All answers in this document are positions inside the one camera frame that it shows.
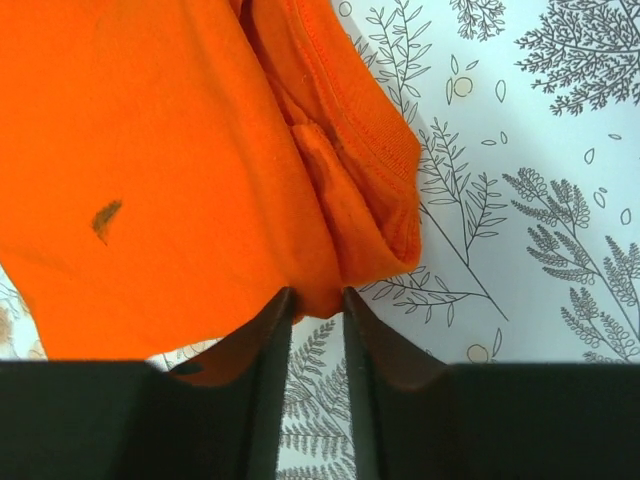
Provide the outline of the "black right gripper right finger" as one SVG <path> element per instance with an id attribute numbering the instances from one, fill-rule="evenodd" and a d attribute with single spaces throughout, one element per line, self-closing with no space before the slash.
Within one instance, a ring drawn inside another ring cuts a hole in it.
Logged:
<path id="1" fill-rule="evenodd" d="M 635 479 L 635 364 L 446 364 L 346 289 L 361 479 Z"/>

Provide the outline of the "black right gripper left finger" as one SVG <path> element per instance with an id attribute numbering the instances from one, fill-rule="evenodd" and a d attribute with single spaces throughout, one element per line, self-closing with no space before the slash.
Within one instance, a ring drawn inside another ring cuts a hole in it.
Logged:
<path id="1" fill-rule="evenodd" d="M 163 371 L 145 361 L 5 361 L 5 479 L 272 479 L 294 292 Z"/>

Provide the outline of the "orange t shirt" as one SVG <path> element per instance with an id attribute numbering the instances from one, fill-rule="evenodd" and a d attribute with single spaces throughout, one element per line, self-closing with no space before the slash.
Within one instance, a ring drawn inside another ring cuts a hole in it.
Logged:
<path id="1" fill-rule="evenodd" d="M 5 1 L 1 264 L 50 359 L 328 318 L 421 256 L 419 143 L 328 1 Z"/>

